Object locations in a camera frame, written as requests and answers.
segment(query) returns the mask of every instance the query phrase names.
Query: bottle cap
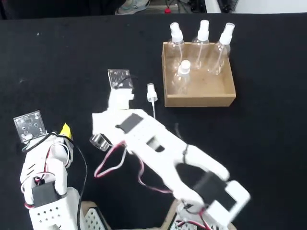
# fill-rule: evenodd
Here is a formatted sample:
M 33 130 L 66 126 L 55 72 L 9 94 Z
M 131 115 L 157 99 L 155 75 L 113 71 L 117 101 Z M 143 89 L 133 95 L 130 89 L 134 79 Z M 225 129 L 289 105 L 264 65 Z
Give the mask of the bottle cap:
M 181 65 L 178 68 L 179 74 L 188 74 L 190 73 L 191 63 L 188 60 L 181 62 Z
M 204 42 L 209 38 L 209 21 L 201 20 L 200 29 L 198 31 L 197 39 Z
M 173 42 L 181 42 L 183 40 L 183 34 L 179 27 L 179 24 L 172 23 L 169 27 L 171 29 Z
M 232 23 L 226 24 L 225 29 L 222 32 L 221 37 L 220 37 L 220 43 L 222 43 L 224 46 L 230 44 L 234 28 L 235 28 L 234 24 Z

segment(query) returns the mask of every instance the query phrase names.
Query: white panel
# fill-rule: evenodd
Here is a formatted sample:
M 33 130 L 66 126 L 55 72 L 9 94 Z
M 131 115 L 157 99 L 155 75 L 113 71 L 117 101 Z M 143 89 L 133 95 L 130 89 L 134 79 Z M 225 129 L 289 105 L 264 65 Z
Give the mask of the white panel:
M 106 230 L 95 208 L 90 208 L 84 219 L 86 230 Z
M 239 0 L 236 13 L 307 12 L 307 0 Z

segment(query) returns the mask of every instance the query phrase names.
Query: black surface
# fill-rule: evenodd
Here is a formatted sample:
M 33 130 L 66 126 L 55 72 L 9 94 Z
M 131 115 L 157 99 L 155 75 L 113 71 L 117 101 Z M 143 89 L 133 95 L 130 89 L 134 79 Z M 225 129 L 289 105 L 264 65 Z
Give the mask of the black surface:
M 191 41 L 201 19 L 210 20 L 216 41 L 226 22 L 236 24 L 231 65 L 237 98 L 229 108 L 164 108 L 162 42 L 169 24 L 180 23 Z M 13 117 L 40 109 L 45 127 L 72 129 L 89 165 L 84 200 L 96 202 L 114 228 L 162 224 L 171 195 L 150 191 L 137 182 L 139 164 L 128 156 L 124 166 L 94 179 L 104 154 L 88 140 L 92 113 L 107 107 L 107 69 L 130 69 L 139 77 L 134 108 L 151 113 L 146 84 L 159 96 L 157 119 L 230 171 L 252 200 L 235 220 L 239 230 L 296 229 L 305 223 L 306 178 L 306 14 L 289 15 L 134 15 L 0 22 L 0 197 L 1 229 L 29 230 L 19 176 L 24 156 Z M 116 165 L 121 151 L 106 167 Z M 84 166 L 79 155 L 69 168 L 69 184 L 80 189 Z M 199 171 L 179 167 L 194 183 Z M 162 186 L 148 168 L 144 181 Z

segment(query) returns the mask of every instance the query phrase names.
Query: cardboard tray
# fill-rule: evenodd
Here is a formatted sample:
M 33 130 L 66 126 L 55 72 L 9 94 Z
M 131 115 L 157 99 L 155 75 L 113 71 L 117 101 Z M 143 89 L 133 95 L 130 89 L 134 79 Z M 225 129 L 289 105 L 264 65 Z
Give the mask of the cardboard tray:
M 183 60 L 191 43 L 185 43 Z M 168 43 L 163 43 L 162 68 L 164 82 L 165 107 L 228 107 L 236 98 L 236 90 L 229 60 L 224 64 L 221 74 L 210 75 L 206 69 L 191 70 L 191 82 L 187 94 L 169 94 L 174 72 L 167 68 L 167 63 L 172 58 L 168 52 Z

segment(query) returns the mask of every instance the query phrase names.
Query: perforated white block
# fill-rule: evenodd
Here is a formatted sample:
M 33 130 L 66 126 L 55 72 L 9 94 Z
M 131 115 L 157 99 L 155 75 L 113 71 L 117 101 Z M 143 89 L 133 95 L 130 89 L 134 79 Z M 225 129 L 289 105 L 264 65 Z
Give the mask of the perforated white block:
M 29 214 L 33 229 L 43 230 L 57 226 L 61 230 L 76 230 L 78 201 L 78 191 L 69 187 L 64 198 L 47 205 L 30 209 Z M 81 230 L 85 230 L 82 210 L 80 212 L 80 227 Z
M 90 208 L 84 219 L 86 230 L 107 230 L 95 208 Z

